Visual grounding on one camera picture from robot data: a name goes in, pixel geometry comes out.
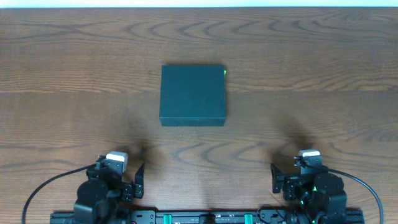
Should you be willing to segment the black box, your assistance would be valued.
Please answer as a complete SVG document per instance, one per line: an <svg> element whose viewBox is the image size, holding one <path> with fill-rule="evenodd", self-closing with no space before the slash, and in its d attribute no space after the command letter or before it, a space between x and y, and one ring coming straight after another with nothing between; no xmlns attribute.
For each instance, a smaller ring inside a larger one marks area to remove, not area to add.
<svg viewBox="0 0 398 224"><path fill-rule="evenodd" d="M163 65L159 119L162 126L223 126L223 65Z"/></svg>

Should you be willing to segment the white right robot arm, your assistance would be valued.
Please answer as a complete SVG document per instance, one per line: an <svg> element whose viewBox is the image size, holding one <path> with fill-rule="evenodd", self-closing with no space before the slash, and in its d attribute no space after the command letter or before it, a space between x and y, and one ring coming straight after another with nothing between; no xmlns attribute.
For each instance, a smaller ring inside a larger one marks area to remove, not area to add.
<svg viewBox="0 0 398 224"><path fill-rule="evenodd" d="M283 216L285 223L342 224L347 222L347 195L342 178L327 171L320 155L301 154L294 158L300 167L296 174L285 174L271 164L272 192L283 193L295 204Z"/></svg>

